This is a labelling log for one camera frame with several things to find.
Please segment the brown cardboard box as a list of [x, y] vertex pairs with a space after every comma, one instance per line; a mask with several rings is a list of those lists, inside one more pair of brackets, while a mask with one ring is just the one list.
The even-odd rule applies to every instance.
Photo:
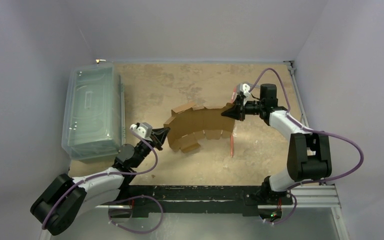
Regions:
[[222, 112], [231, 107], [230, 102], [225, 106], [201, 106], [190, 102], [173, 108], [171, 117], [163, 125], [170, 128], [169, 147], [174, 152], [188, 153], [200, 148], [200, 140], [230, 139], [235, 120], [222, 116]]

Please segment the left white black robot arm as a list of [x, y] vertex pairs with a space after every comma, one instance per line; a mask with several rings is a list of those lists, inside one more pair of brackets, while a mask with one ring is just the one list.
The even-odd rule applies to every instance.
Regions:
[[[136, 145], [124, 144], [114, 164], [98, 173], [82, 177], [58, 175], [30, 207], [30, 213], [51, 235], [64, 232], [82, 213], [101, 204], [118, 205], [129, 199], [129, 184], [137, 175], [151, 172], [159, 161], [157, 151], [170, 132], [170, 127], [153, 128], [146, 122], [134, 123], [130, 133], [138, 138]], [[144, 171], [135, 171], [143, 160], [154, 154], [155, 164]]]

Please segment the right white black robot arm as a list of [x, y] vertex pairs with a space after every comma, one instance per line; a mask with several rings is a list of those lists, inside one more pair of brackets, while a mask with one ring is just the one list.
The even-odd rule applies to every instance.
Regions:
[[261, 84], [259, 99], [249, 100], [251, 96], [251, 86], [239, 84], [233, 106], [221, 115], [238, 121], [244, 121], [247, 115], [259, 116], [281, 133], [289, 146], [285, 169], [267, 176], [259, 190], [249, 197], [254, 201], [276, 204], [294, 184], [329, 177], [332, 173], [329, 137], [306, 130], [285, 107], [279, 106], [276, 85]]

